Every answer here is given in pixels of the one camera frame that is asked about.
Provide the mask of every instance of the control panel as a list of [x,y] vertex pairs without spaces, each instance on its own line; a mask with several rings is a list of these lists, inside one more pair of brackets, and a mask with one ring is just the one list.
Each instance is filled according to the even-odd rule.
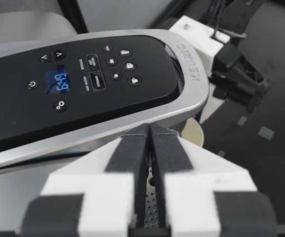
[[0,58],[0,151],[169,103],[179,75],[159,40],[83,39]]

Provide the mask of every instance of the blue lcd display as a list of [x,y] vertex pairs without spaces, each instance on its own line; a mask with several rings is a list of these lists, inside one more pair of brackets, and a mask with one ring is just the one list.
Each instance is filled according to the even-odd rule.
[[69,76],[63,65],[57,67],[54,71],[47,71],[45,78],[48,95],[65,93],[71,90]]

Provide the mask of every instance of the black cable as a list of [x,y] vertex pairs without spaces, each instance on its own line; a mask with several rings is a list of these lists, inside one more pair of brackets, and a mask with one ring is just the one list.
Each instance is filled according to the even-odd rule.
[[220,8],[220,5],[221,5],[221,0],[215,0],[215,7],[214,7],[214,11],[213,11],[213,14],[212,14],[212,16],[211,16],[211,19],[210,19],[210,21],[209,21],[209,24],[210,25],[215,25],[215,21],[216,21],[216,15],[217,15],[217,13],[218,13],[218,10],[219,10],[219,8]]
[[215,30],[214,30],[213,35],[212,35],[212,38],[215,40],[216,40],[217,30],[218,30],[219,25],[220,25],[221,17],[222,17],[222,14],[223,14],[225,6],[226,6],[226,0],[221,0],[221,2],[222,3],[220,6],[220,9],[219,9],[219,13],[218,13],[216,24],[215,24]]

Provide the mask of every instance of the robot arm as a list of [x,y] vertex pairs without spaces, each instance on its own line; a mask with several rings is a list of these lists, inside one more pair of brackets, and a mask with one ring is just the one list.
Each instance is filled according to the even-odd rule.
[[[152,164],[159,228],[143,230]],[[19,236],[276,236],[249,172],[157,125],[143,124],[50,174]]]
[[231,37],[188,16],[181,17],[171,31],[183,36],[199,54],[211,83],[213,95],[242,104],[248,112],[261,103],[269,88],[269,80],[230,43]]

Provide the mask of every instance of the arrow button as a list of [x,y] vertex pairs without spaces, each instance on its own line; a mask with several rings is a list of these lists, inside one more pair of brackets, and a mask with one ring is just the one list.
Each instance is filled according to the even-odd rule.
[[51,62],[51,53],[45,53],[42,56],[40,56],[39,60],[42,63],[48,63]]
[[62,50],[57,50],[54,52],[54,60],[55,61],[63,59],[64,56],[65,56],[65,53]]

